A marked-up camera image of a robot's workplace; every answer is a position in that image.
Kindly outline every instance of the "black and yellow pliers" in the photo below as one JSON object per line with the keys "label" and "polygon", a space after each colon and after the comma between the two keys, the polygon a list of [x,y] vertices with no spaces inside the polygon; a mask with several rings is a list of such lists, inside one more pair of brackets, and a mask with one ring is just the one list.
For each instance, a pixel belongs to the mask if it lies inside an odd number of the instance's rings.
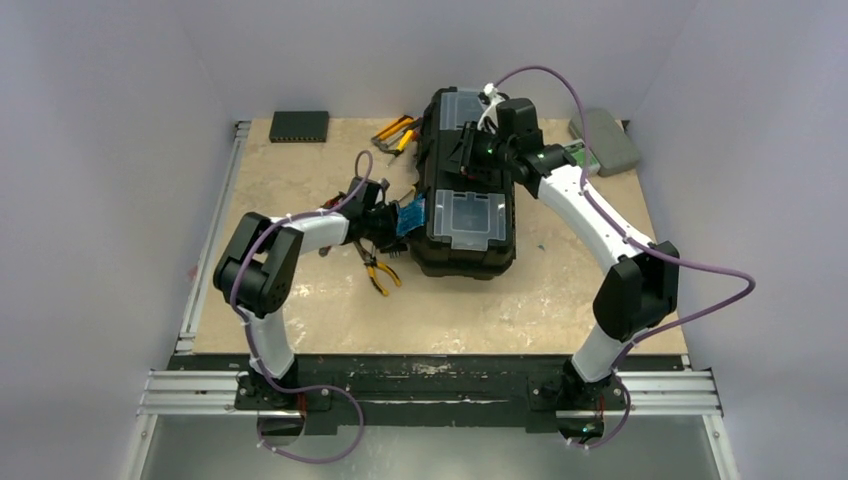
{"label": "black and yellow pliers", "polygon": [[395,286],[399,287],[402,285],[397,273],[395,273],[395,271],[385,263],[377,260],[377,257],[366,250],[359,240],[354,241],[353,246],[356,247],[356,252],[359,253],[359,256],[362,258],[362,263],[365,264],[365,268],[368,270],[368,276],[371,278],[371,284],[374,285],[374,288],[376,288],[377,291],[384,297],[389,296],[389,291],[386,290],[383,285],[380,284],[380,280],[377,279],[377,270],[386,272],[386,274],[391,277],[392,281],[395,282]]}

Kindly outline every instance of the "cable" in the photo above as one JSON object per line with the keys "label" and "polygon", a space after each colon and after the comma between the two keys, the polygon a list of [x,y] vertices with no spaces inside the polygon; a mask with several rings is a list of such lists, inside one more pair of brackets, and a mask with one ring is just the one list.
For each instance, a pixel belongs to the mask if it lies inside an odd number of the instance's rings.
{"label": "cable", "polygon": [[[517,75],[521,72],[526,72],[526,71],[529,71],[529,70],[538,70],[538,71],[549,73],[552,76],[554,76],[557,80],[559,80],[560,83],[562,83],[563,86],[565,86],[566,89],[568,89],[569,93],[571,93],[571,97],[574,98],[574,103],[577,105],[577,113],[580,116],[580,123],[583,124],[583,144],[586,146],[586,151],[591,152],[592,147],[589,143],[589,125],[586,123],[586,115],[585,115],[585,111],[584,111],[584,108],[583,108],[583,102],[580,101],[580,97],[577,95],[577,92],[574,90],[574,87],[571,85],[571,83],[568,82],[568,80],[565,79],[565,77],[562,76],[562,74],[560,74],[559,72],[557,72],[556,70],[554,70],[552,68],[545,67],[543,65],[528,65],[526,67],[521,67],[521,68],[518,68],[516,70],[513,70],[513,71],[507,73],[500,80],[495,82],[495,86],[498,87],[498,86],[500,86],[501,83],[512,78],[513,76],[515,76],[515,75]],[[586,183],[589,180],[589,163],[590,162],[588,162],[588,161],[583,162],[583,167],[582,167],[582,170],[580,172],[580,189],[583,193],[583,196],[586,198],[586,201],[589,202],[590,205],[592,205],[592,208],[594,208],[595,211],[597,211],[598,214],[601,217],[603,217],[603,219],[609,224],[609,226],[612,227],[619,235],[621,235],[621,238],[623,238],[624,241],[626,241],[628,244],[632,245],[633,247],[636,247],[636,248],[642,250],[643,252],[647,253],[648,255],[650,255],[654,258],[657,258],[659,260],[662,260],[664,262],[673,263],[673,264],[679,265],[681,267],[689,268],[689,269],[692,269],[692,270],[698,270],[698,271],[701,271],[701,272],[714,273],[714,274],[717,274],[717,275],[724,275],[724,276],[728,276],[728,277],[740,278],[742,280],[745,280],[748,283],[745,286],[745,288],[740,290],[735,295],[731,295],[730,297],[728,297],[728,298],[726,298],[726,299],[724,299],[724,300],[722,300],[722,301],[720,301],[720,302],[718,302],[714,305],[706,307],[706,308],[699,310],[695,313],[686,315],[685,317],[677,319],[673,322],[669,322],[669,323],[667,323],[667,324],[665,324],[661,327],[657,327],[655,329],[649,330],[648,332],[643,333],[643,334],[639,335],[638,337],[633,338],[627,344],[627,346],[625,346],[622,349],[621,353],[619,353],[619,355],[613,361],[612,368],[613,368],[613,372],[615,372],[616,369],[618,368],[618,365],[622,361],[624,361],[624,357],[626,357],[627,354],[631,350],[633,350],[633,348],[637,344],[639,344],[640,342],[644,341],[647,338],[653,337],[654,335],[659,335],[662,332],[665,332],[665,331],[670,330],[672,328],[679,327],[681,325],[687,324],[687,323],[689,323],[693,320],[697,320],[697,319],[699,319],[699,318],[701,318],[705,315],[709,315],[710,313],[721,310],[722,308],[724,308],[728,305],[731,305],[733,303],[738,302],[739,300],[747,297],[751,292],[754,291],[754,288],[756,288],[756,286],[757,286],[757,281],[750,274],[739,271],[739,270],[734,270],[732,268],[712,266],[712,265],[708,265],[708,264],[705,264],[705,263],[694,262],[694,261],[691,261],[691,260],[685,260],[685,259],[682,259],[682,258],[672,257],[671,255],[666,255],[662,252],[658,252],[658,251],[654,250],[653,248],[650,248],[648,245],[643,245],[643,244],[639,243],[638,241],[634,240],[633,238],[631,238],[627,234],[627,232],[625,232],[625,230],[621,227],[621,225],[616,223],[616,221],[598,204],[598,202],[595,201],[591,192],[586,190]],[[619,422],[619,424],[616,425],[616,427],[613,429],[612,432],[610,432],[609,435],[605,435],[600,441],[594,443],[591,446],[587,446],[588,448],[596,448],[596,447],[604,445],[607,442],[609,442],[610,440],[612,440],[612,438],[615,437],[615,435],[617,435],[619,431],[621,431],[621,428],[624,426],[624,422],[629,417],[630,392],[627,391],[627,388],[624,386],[624,383],[621,382],[621,379],[619,379],[617,375],[614,374],[614,377],[621,384],[622,391],[625,392],[624,416],[621,418],[621,421]]]}
{"label": "cable", "polygon": [[270,450],[271,452],[276,453],[278,455],[282,455],[283,457],[290,458],[290,459],[296,460],[298,462],[309,463],[309,464],[313,464],[313,465],[320,465],[320,464],[335,462],[336,460],[340,460],[340,459],[350,455],[350,453],[353,452],[356,449],[357,445],[359,445],[359,442],[362,440],[362,436],[365,434],[365,415],[362,413],[362,407],[359,405],[359,402],[357,402],[356,399],[353,398],[353,395],[351,395],[349,392],[345,391],[344,389],[336,387],[334,385],[310,385],[308,387],[299,387],[299,388],[285,388],[285,387],[281,387],[281,386],[277,385],[277,383],[274,381],[273,376],[271,375],[271,372],[268,370],[268,367],[265,366],[265,362],[259,356],[259,352],[256,348],[256,341],[253,338],[253,332],[250,329],[250,318],[248,317],[247,313],[244,312],[244,310],[239,308],[236,300],[238,298],[237,294],[238,294],[239,288],[241,287],[241,282],[244,279],[244,273],[247,271],[247,267],[250,264],[250,260],[256,255],[256,252],[259,251],[260,246],[265,242],[265,240],[268,239],[269,236],[271,236],[272,233],[274,233],[275,231],[277,231],[277,229],[279,229],[280,227],[282,227],[283,225],[285,225],[287,223],[295,222],[295,221],[298,221],[298,220],[303,220],[305,218],[321,217],[321,216],[327,215],[328,213],[338,212],[345,205],[347,205],[348,202],[350,202],[353,198],[355,198],[359,194],[359,192],[365,187],[365,183],[368,181],[368,177],[371,175],[371,169],[374,166],[374,156],[368,150],[363,150],[363,151],[359,152],[359,154],[356,156],[356,164],[354,166],[354,171],[355,171],[356,175],[359,176],[359,161],[362,159],[363,155],[368,157],[368,168],[365,171],[365,175],[362,175],[362,179],[359,181],[359,183],[356,185],[356,187],[354,187],[354,189],[350,192],[350,195],[343,198],[340,202],[333,205],[328,210],[319,209],[319,210],[316,210],[314,212],[304,212],[304,213],[298,213],[297,215],[286,216],[285,218],[280,219],[279,221],[277,221],[276,223],[274,223],[273,225],[271,225],[270,227],[265,229],[265,231],[262,232],[261,235],[259,235],[259,238],[257,238],[256,241],[253,242],[253,245],[251,245],[250,250],[248,250],[247,255],[245,256],[245,260],[241,264],[241,266],[239,267],[238,273],[236,274],[235,281],[233,282],[233,288],[230,291],[230,307],[232,307],[233,311],[236,312],[236,315],[238,315],[242,319],[242,323],[244,325],[245,337],[247,337],[247,345],[248,345],[248,348],[250,349],[250,355],[254,359],[256,359],[256,366],[259,368],[260,373],[265,378],[265,381],[268,382],[268,384],[271,386],[271,388],[273,388],[274,390],[276,390],[280,393],[285,393],[285,394],[288,394],[288,395],[301,394],[301,393],[311,392],[311,391],[315,391],[315,390],[327,389],[327,390],[337,392],[337,393],[340,393],[341,395],[343,395],[345,398],[347,398],[350,401],[350,403],[353,405],[353,408],[356,409],[356,414],[359,416],[359,427],[358,427],[357,432],[356,432],[356,437],[353,439],[353,442],[351,442],[351,444],[347,448],[345,448],[341,452],[337,453],[336,455],[333,455],[333,456],[330,456],[330,457],[309,458],[309,457],[303,457],[303,456],[300,456],[300,455],[297,455],[297,454],[294,454],[294,453],[291,453],[291,452],[287,452],[285,450],[281,450],[281,449],[269,444],[267,442],[267,440],[265,440],[262,437],[261,430],[257,427],[257,432],[259,434],[259,446],[262,446],[262,447],[264,447],[264,448],[266,448],[266,449]]}

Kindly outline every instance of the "wooden table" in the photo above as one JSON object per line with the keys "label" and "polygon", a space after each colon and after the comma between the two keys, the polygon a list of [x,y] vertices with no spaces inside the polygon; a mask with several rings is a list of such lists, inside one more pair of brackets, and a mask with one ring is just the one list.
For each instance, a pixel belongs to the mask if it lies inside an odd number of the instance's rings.
{"label": "wooden table", "polygon": [[[331,120],[324,144],[271,144],[269,119],[254,120],[238,171],[214,263],[241,216],[256,211],[284,216],[313,210],[353,176],[354,157],[388,119]],[[546,142],[567,142],[566,120],[542,120]],[[387,166],[375,155],[372,178],[392,182],[389,199],[401,197],[416,179],[412,156]],[[634,172],[592,183],[633,226],[653,237]],[[403,287],[383,297],[371,286],[353,246],[333,248],[326,258],[300,258],[284,313],[289,340],[298,352],[326,353],[569,353],[595,321],[592,300],[603,275],[586,247],[544,205],[516,188],[518,256],[492,281],[425,277],[408,255],[383,260]],[[209,287],[195,352],[246,352],[238,318]],[[679,330],[666,332],[636,352],[685,353]]]}

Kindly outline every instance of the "gray floor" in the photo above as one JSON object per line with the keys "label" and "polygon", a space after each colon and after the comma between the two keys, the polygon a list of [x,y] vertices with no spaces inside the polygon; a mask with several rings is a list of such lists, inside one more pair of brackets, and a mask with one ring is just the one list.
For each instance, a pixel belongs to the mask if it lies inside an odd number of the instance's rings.
{"label": "gray floor", "polygon": [[[368,427],[330,465],[303,465],[256,448],[255,418],[161,417],[143,478],[152,479],[718,479],[700,417],[631,417],[605,447],[566,449],[554,434],[509,428]],[[331,455],[355,430],[304,437],[290,450]]]}

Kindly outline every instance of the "white wall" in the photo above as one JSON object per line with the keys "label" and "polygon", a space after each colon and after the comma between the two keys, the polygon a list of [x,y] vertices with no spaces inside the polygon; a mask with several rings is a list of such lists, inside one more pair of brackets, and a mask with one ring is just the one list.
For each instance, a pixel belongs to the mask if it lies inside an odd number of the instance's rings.
{"label": "white wall", "polygon": [[[530,63],[562,70],[587,105],[629,118],[696,0],[175,2],[237,118],[414,114],[440,87],[482,85]],[[555,82],[528,75],[507,88],[563,117],[570,102]]]}
{"label": "white wall", "polygon": [[[759,279],[685,329],[743,478],[848,460],[848,3],[700,2],[631,124],[657,232]],[[682,280],[688,313],[739,287]]]}
{"label": "white wall", "polygon": [[0,478],[112,480],[232,124],[161,0],[3,2],[0,71]]}

